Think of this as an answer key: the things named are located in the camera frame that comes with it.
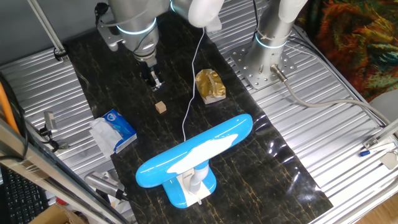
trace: gold foil package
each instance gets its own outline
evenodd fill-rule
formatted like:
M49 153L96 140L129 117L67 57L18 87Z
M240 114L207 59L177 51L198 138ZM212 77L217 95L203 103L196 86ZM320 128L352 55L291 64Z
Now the gold foil package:
M226 98L226 89L220 76L212 69L203 69L196 76L196 84L205 104Z

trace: white wire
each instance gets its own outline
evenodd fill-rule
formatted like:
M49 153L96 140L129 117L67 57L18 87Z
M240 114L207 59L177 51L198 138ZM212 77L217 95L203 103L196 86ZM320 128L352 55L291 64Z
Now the white wire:
M188 103L187 112L185 113L184 120L182 121L182 134L184 135L184 141L187 140L187 138L185 137L184 124L185 124L185 120L187 119L187 116L188 116L189 107L191 107L191 102L192 102L192 100L195 97L195 86L196 86L195 78L196 78L196 75L195 75L195 67L193 66L193 63L195 62L195 58L197 57L197 53L198 53L198 50L199 50L200 42L201 42L201 40L203 39L204 36L205 36L205 28L203 28L203 34L200 37L197 50L195 51L195 54L194 54L193 60L192 60L192 74L193 74L192 98L191 98L191 100Z
M327 69L330 68L329 66L322 60L320 60L317 56L315 56L314 54L311 54L310 52L304 51L304 50L300 50L300 49L296 49L295 47L291 47L289 45L286 45L287 47L290 47L291 49L294 49L298 52L301 53L305 53L311 56L314 56L316 59L318 59L324 66L326 66ZM301 105L307 106L307 107L324 107L324 106L330 106L330 105L334 105L337 103L352 103L352 104L356 104L359 106L363 106L367 109L369 109L370 111L372 111L376 116L378 116L381 120L383 120L386 124L391 124L391 122L377 109L375 109L374 107L372 107L371 105L367 104L367 103L363 103L362 101L359 100L334 100L334 101L329 101L329 102L324 102L324 103L307 103L306 101L301 100L293 91L293 89L290 87L288 82L284 83L287 90L290 92L290 94L297 100L298 103L300 103Z

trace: plastic sheet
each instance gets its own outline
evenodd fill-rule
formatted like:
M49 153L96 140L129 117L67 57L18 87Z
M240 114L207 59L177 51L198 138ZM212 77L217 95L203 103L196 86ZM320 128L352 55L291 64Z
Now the plastic sheet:
M206 68L216 71L226 87L226 99L205 105L200 97L195 98L185 123L187 139L243 113L252 116L253 131L238 145L210 159L217 187L201 201L202 205L177 209L162 186L138 186L138 167L183 141L181 124L192 95L191 62L201 36L201 29L173 13L161 17L157 61L165 83L155 92L140 77L132 53L124 48L110 52L97 32L68 44L75 70L85 79L81 84L94 116L115 108L137 130L137 141L113 156L126 193L141 206L132 206L137 221L308 223L331 208L325 194L208 39L201 43L195 73ZM159 101L167 106L162 114L154 106Z

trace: glowing blue ring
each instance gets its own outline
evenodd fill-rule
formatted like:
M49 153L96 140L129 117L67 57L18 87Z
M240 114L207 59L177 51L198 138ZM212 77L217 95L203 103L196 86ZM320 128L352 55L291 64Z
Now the glowing blue ring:
M174 7L173 7L173 0L170 0L170 8L172 8L173 12L175 12Z
M263 43L259 40L259 38L257 37L257 34L256 34L256 40L257 40L257 42L259 42L259 44L260 44L261 46L267 47L267 48L269 48L269 49L278 49L279 47L283 47L283 46L286 44L286 42L285 42L285 43L282 44L281 46L277 46L277 47L271 47L271 46L265 45L265 44L263 44Z
M155 24L156 24L156 18L154 19L154 22L148 28L146 28L142 31L137 31L137 32L126 31L126 30L120 28L119 26L116 26L116 27L118 27L118 29L125 34L138 35L138 34L144 34L148 31L150 31L152 28L154 28Z

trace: gray cord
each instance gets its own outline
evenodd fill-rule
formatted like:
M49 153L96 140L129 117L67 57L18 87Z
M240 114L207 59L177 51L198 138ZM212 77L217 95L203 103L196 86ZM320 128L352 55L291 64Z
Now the gray cord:
M369 110L371 110L376 116L378 116L382 121L384 121L387 125L391 124L391 122L382 114L380 113L380 111L378 111L377 109L375 109L374 107L372 107L371 105L367 104L367 103L363 103L359 100L333 100L333 101L328 101L328 102L324 102L324 103L307 103L303 100L301 100L293 91L292 87L290 87L288 81L284 82L287 90L290 92L290 94L297 100L298 103L300 103L301 105L307 106L307 107L325 107L325 106L330 106L330 105L334 105L337 103L352 103L352 104L356 104L359 106L363 106Z

